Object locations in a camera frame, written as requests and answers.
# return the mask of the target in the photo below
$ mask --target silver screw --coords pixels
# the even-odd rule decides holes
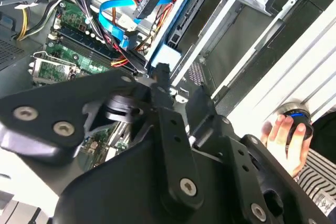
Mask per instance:
[[[22,106],[18,107],[13,112],[14,116],[23,121],[34,120],[38,116],[37,110],[32,107]]]
[[[75,127],[65,121],[55,123],[53,129],[60,136],[71,136],[75,132]]]
[[[308,219],[309,224],[317,224],[313,219]]]
[[[123,81],[126,81],[126,82],[131,82],[131,81],[132,81],[131,78],[129,78],[129,77],[127,77],[127,76],[122,76],[121,79],[122,79]]]
[[[195,196],[197,193],[197,188],[194,182],[192,182],[188,178],[182,178],[180,181],[180,188],[181,190],[187,194],[188,196]]]
[[[251,141],[252,141],[254,144],[258,144],[258,140],[256,140],[254,137],[251,137]]]
[[[256,203],[252,203],[251,210],[252,213],[255,215],[255,217],[257,217],[260,221],[262,222],[266,221],[266,214],[265,211],[261,208],[261,206],[259,206]]]
[[[164,91],[164,89],[163,88],[161,88],[161,87],[158,87],[158,90],[160,90],[161,92],[163,92],[163,93],[165,93],[166,91]]]
[[[228,118],[226,118],[226,117],[222,117],[222,120],[223,120],[224,123],[226,123],[226,124],[230,124],[230,121],[229,121]]]

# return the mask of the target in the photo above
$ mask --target hand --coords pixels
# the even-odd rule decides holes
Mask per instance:
[[[312,137],[303,141],[306,126],[300,123],[286,152],[286,141],[292,124],[292,117],[279,115],[273,127],[269,122],[265,123],[260,140],[284,169],[295,177],[306,163]]]

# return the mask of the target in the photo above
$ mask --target ventilation grille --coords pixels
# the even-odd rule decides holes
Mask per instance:
[[[202,85],[204,83],[203,74],[201,70],[201,65],[197,62],[193,62],[189,67],[189,78],[192,80],[197,86]]]
[[[10,65],[24,51],[0,39],[0,69]]]

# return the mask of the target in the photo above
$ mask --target black knob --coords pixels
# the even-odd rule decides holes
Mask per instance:
[[[304,105],[300,103],[287,103],[277,109],[277,114],[291,116],[294,120],[287,137],[287,145],[289,145],[294,131],[300,123],[303,123],[306,126],[306,132],[304,134],[303,140],[307,140],[313,135],[314,129],[310,125],[310,113]]]

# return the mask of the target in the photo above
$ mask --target striped sleeve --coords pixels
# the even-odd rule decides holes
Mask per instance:
[[[312,149],[298,184],[326,216],[336,207],[336,165]]]

